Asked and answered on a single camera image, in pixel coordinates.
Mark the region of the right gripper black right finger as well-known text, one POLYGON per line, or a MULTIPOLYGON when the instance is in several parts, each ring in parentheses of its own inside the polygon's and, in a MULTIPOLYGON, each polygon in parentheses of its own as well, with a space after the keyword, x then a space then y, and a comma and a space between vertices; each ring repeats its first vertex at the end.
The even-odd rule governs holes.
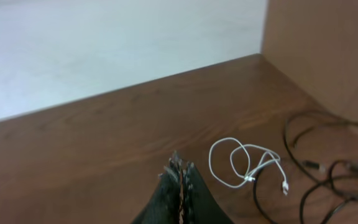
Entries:
POLYGON ((215 201, 193 162, 183 170, 184 216, 187 224, 233 224, 215 201))

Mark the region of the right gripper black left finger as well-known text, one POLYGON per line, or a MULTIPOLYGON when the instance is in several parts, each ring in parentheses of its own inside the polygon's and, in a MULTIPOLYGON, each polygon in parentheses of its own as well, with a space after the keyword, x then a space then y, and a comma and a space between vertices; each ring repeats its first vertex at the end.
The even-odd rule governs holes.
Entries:
POLYGON ((181 221, 182 159, 175 151, 158 175, 159 183, 133 224, 178 224, 181 221))

